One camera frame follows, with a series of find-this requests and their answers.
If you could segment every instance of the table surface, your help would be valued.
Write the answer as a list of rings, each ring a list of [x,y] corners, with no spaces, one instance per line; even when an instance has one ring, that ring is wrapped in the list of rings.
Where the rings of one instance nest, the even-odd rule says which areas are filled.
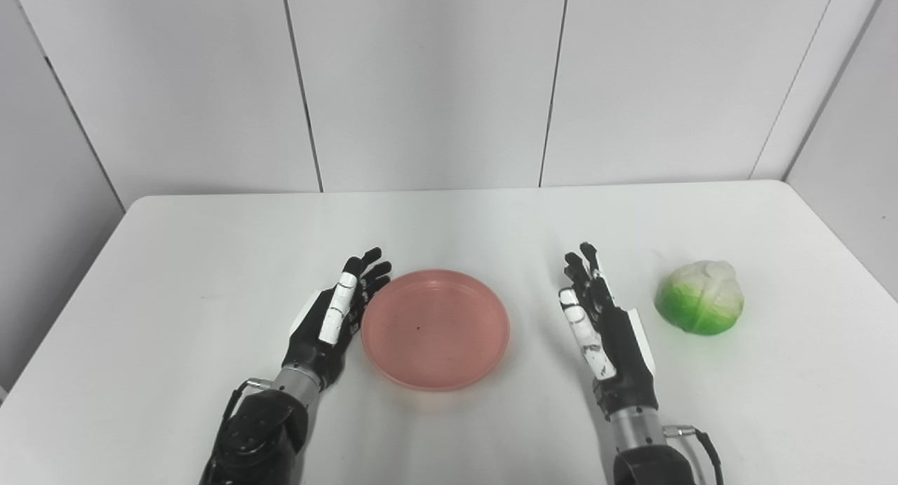
[[[641,311],[662,420],[708,431],[729,485],[891,481],[898,304],[779,182],[141,199],[0,408],[0,481],[196,483],[231,389],[275,376],[309,294],[379,245],[395,274],[488,284],[509,347],[479,383],[426,393],[354,343],[303,482],[603,483],[613,448],[556,300],[581,241]],[[705,258],[732,263],[746,299],[714,338],[652,304]]]

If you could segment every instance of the cabbage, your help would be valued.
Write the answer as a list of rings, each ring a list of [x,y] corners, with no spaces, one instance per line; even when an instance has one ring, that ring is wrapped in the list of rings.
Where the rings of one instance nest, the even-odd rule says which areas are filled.
[[[665,278],[655,307],[671,324],[693,334],[721,334],[742,314],[744,297],[735,270],[722,260],[684,265]]]

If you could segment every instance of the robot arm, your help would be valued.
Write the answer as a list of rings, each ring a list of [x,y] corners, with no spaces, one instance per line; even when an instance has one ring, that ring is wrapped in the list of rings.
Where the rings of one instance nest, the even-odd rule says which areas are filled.
[[[288,485],[309,437],[321,392],[343,371],[347,347],[369,300],[389,283],[391,265],[374,248],[350,258],[336,286],[323,291],[290,335],[281,371],[272,381],[251,378],[231,395],[200,485]],[[246,396],[234,408],[243,391]]]
[[[655,360],[636,310],[615,303],[596,248],[580,245],[579,255],[565,255],[565,274],[573,283],[558,293],[571,331],[596,378],[596,402],[612,425],[618,454],[615,485],[694,485],[692,466],[669,437],[696,436],[708,450],[716,481],[723,485],[721,461],[708,435],[690,425],[662,427],[655,396]]]

